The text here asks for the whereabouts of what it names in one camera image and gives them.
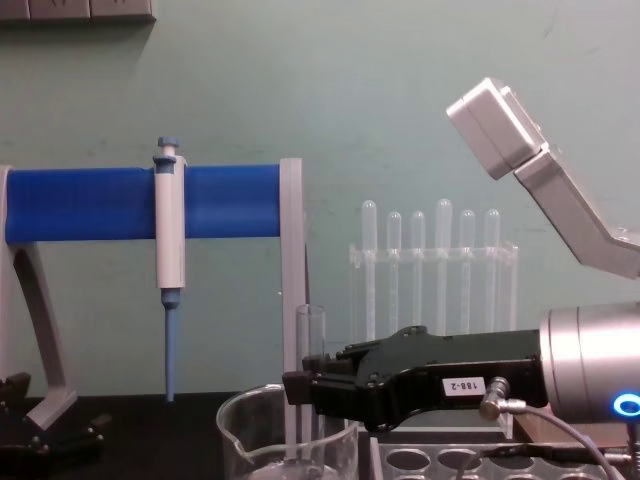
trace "silver cylinder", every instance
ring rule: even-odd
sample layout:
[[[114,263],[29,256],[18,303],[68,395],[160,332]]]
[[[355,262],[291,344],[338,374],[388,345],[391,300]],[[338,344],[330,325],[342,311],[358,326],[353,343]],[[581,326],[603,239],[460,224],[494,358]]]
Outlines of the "silver cylinder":
[[[551,409],[569,423],[620,421],[616,399],[640,396],[637,303],[551,310],[540,349]]]

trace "label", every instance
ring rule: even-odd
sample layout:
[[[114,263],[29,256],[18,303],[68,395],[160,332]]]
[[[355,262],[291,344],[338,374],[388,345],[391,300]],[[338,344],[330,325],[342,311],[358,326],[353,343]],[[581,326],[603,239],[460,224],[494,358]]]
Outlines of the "label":
[[[484,395],[487,391],[482,377],[444,378],[442,386],[447,397]]]

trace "glass beaker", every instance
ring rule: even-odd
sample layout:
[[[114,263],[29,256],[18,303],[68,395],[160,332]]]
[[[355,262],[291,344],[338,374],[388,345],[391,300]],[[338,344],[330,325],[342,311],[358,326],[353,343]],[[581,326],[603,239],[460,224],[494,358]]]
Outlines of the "glass beaker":
[[[304,443],[285,443],[282,385],[266,385],[227,400],[216,423],[222,433],[226,480],[357,480],[358,425],[323,417]]]

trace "white stand frame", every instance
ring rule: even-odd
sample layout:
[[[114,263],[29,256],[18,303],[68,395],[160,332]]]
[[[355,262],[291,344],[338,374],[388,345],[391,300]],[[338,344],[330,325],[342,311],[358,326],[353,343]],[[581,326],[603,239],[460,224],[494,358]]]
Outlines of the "white stand frame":
[[[49,428],[76,400],[69,381],[64,352],[42,260],[37,244],[7,245],[7,178],[11,167],[0,167],[0,379],[9,371],[9,304],[15,270],[20,281],[40,350],[47,380],[45,398],[28,416],[42,429]],[[280,161],[280,243],[282,261],[282,321],[284,334],[284,367],[295,369],[295,311],[307,303],[304,201],[302,159]],[[287,406],[287,438],[295,438],[295,407]]]

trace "micropipette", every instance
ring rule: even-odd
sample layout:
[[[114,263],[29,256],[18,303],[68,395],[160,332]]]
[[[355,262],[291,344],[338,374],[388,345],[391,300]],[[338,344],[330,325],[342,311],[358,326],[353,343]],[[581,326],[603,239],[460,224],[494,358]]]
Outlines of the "micropipette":
[[[176,155],[178,141],[160,137],[162,155],[155,163],[156,268],[165,309],[165,384],[167,401],[175,392],[176,321],[185,286],[185,218],[183,157]]]

